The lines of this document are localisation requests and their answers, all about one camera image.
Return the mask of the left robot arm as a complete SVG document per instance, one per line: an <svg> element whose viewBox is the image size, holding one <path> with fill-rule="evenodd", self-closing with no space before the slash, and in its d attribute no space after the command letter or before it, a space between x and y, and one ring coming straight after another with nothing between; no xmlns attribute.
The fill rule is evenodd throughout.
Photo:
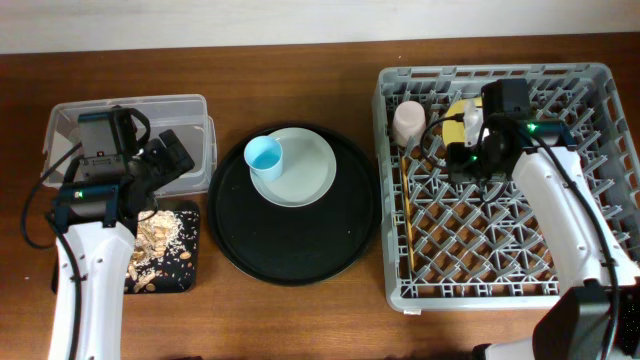
<svg viewBox="0 0 640 360"><path fill-rule="evenodd" d="M139 214L156 190L194 162L171 130L116 106L79 116L80 142L46 220L55 234L58 281L51 359L117 359L125 274Z"/></svg>

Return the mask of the pink cup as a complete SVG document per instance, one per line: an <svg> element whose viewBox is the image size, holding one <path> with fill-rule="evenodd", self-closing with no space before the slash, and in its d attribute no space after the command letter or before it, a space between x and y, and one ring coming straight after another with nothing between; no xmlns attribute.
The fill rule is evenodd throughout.
<svg viewBox="0 0 640 360"><path fill-rule="evenodd" d="M405 101L396 107L392 121L392 137L405 147L411 138L420 138L426 129L426 114L416 101Z"/></svg>

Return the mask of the round black serving tray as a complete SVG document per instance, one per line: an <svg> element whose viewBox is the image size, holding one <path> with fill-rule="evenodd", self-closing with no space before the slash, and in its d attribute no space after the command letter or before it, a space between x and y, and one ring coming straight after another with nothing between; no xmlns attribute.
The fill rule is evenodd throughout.
<svg viewBox="0 0 640 360"><path fill-rule="evenodd" d="M258 280L303 286L331 278L362 256L380 227L380 186L365 153L335 131L310 129L337 158L333 184L312 204L286 208L262 197L242 156L245 140L229 151L210 182L213 239L234 266Z"/></svg>

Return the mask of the clear plastic waste bin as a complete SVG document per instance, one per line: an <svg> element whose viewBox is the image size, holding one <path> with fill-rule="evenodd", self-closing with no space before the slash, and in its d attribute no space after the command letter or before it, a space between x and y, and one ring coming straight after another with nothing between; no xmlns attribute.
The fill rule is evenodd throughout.
<svg viewBox="0 0 640 360"><path fill-rule="evenodd" d="M158 198L205 193L217 165L217 142L213 119L208 115L206 99L199 94L128 97L67 102L56 105L50 113L42 153L43 169L51 162L53 136L56 132L72 141L80 141L78 117L102 112L115 106L135 108L150 120L153 138L173 130L195 162L189 172L155 192Z"/></svg>

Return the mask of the white label on bin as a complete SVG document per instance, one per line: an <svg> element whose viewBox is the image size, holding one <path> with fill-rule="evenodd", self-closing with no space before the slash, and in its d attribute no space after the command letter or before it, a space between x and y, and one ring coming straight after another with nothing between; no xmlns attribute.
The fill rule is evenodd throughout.
<svg viewBox="0 0 640 360"><path fill-rule="evenodd" d="M65 155L74 146L74 143L68 140L65 136L56 132L53 136L52 148L51 148L51 162L56 163L63 155ZM72 156L66 158L57 168L57 172L64 174L70 164Z"/></svg>

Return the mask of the food scraps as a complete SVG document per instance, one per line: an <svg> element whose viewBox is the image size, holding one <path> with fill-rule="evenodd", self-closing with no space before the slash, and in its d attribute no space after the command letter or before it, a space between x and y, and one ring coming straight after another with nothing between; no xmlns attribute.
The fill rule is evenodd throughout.
<svg viewBox="0 0 640 360"><path fill-rule="evenodd" d="M125 294L188 291L195 282L200 215L193 210L140 214L134 251L125 274Z"/></svg>

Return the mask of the wooden chopstick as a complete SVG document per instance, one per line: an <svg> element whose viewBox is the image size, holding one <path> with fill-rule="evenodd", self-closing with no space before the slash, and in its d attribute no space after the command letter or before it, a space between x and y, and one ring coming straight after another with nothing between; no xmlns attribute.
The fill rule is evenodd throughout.
<svg viewBox="0 0 640 360"><path fill-rule="evenodd" d="M401 169L401 180L403 187L403 207L405 214L405 227L406 227L406 237L408 241L409 253L413 254L413 234L412 234L412 225L411 225L411 206L409 200L409 184L407 177L407 165L406 158L402 156L400 158L400 169Z"/></svg>
<svg viewBox="0 0 640 360"><path fill-rule="evenodd" d="M406 159L402 159L400 161L400 165L401 165L401 175L402 175L402 185L403 185L403 206L404 206L404 212L405 212L405 222L406 222L406 237L407 237L407 241L408 241L408 253L409 253L409 265L410 265L410 271L414 271L415 270L415 255L414 255L414 247L413 247L413 241L414 241L414 236L413 236L413 228L412 228L412 223L411 223L411 202L409 199L409 195L410 195L410 191L409 191L409 183L408 183L408 176L407 176L407 165L406 165Z"/></svg>

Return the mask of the light blue cup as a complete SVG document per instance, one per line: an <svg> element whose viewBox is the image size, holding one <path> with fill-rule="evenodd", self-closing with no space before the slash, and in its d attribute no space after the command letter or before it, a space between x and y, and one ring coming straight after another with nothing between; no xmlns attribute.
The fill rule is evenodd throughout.
<svg viewBox="0 0 640 360"><path fill-rule="evenodd" d="M283 148L275 138L257 136L245 146L244 160L260 179L274 181L283 171Z"/></svg>

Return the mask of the grey dishwasher rack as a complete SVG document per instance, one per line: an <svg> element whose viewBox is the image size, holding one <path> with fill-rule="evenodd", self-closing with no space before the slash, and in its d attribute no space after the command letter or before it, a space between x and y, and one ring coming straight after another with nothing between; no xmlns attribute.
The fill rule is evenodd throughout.
<svg viewBox="0 0 640 360"><path fill-rule="evenodd" d="M427 156L443 157L439 129L395 143L396 107L420 103L430 121L490 82L526 81L534 116L565 121L586 182L617 243L639 255L639 159L611 70L601 63L392 67L372 107L382 191L386 298L406 314L436 310L545 309L559 297L552 258L533 210L514 186L452 185ZM410 271L400 158L406 158L415 270Z"/></svg>

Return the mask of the yellow bowl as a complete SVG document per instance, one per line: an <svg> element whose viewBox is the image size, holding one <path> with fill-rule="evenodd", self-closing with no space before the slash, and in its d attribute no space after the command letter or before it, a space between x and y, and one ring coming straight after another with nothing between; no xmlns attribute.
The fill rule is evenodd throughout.
<svg viewBox="0 0 640 360"><path fill-rule="evenodd" d="M476 127L480 126L482 120L482 99L476 97L473 99L463 99L453 103L447 110L445 116L452 117L453 115L462 114L466 117L466 113L475 110L477 121L474 122ZM465 123L448 120L443 123L442 126L442 138L445 146L451 143L464 143L466 146L472 146L477 136L469 137L465 134Z"/></svg>

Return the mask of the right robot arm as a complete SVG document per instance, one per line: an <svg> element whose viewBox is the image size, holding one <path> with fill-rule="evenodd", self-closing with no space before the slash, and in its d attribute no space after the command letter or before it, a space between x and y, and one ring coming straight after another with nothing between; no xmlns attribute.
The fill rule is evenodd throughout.
<svg viewBox="0 0 640 360"><path fill-rule="evenodd" d="M458 101L443 134L450 181L509 180L532 208L557 273L560 298L524 340L477 346L477 359L636 359L639 266L617 243L584 178L562 120L540 120L522 78L500 79Z"/></svg>

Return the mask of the grey round plate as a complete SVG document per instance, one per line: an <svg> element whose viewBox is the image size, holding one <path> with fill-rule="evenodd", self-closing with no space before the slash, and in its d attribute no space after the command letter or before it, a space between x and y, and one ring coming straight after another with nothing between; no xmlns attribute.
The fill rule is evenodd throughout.
<svg viewBox="0 0 640 360"><path fill-rule="evenodd" d="M258 193L282 207L309 205L331 188L337 173L337 160L332 147L318 133L301 127L286 127L268 135L283 148L283 171L274 181L263 181L249 168L251 181Z"/></svg>

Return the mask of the black rectangular tray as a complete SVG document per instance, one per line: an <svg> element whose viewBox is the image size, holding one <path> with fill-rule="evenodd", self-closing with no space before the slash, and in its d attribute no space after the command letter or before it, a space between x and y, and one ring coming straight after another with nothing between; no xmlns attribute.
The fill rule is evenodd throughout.
<svg viewBox="0 0 640 360"><path fill-rule="evenodd" d="M181 293L196 279L200 220L195 202L167 200L142 212L134 231L98 221L74 225L65 237L91 292Z"/></svg>

